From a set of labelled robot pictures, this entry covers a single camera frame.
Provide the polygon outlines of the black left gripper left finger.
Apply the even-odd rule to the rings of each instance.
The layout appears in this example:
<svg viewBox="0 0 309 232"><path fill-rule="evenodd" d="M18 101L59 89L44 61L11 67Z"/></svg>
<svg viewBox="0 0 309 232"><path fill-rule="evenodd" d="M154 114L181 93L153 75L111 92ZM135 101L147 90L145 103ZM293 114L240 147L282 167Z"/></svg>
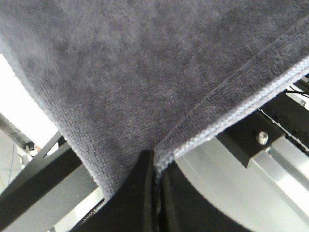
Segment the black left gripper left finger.
<svg viewBox="0 0 309 232"><path fill-rule="evenodd" d="M155 232L153 156L144 150L118 191L73 232Z"/></svg>

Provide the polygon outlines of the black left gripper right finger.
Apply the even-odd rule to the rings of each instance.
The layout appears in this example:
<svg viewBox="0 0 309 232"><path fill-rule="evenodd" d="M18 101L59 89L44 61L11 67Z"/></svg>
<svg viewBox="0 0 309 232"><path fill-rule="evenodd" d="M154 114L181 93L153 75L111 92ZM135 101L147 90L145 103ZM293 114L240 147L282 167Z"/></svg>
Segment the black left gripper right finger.
<svg viewBox="0 0 309 232"><path fill-rule="evenodd" d="M161 232L249 232L206 200L173 162L160 186Z"/></svg>

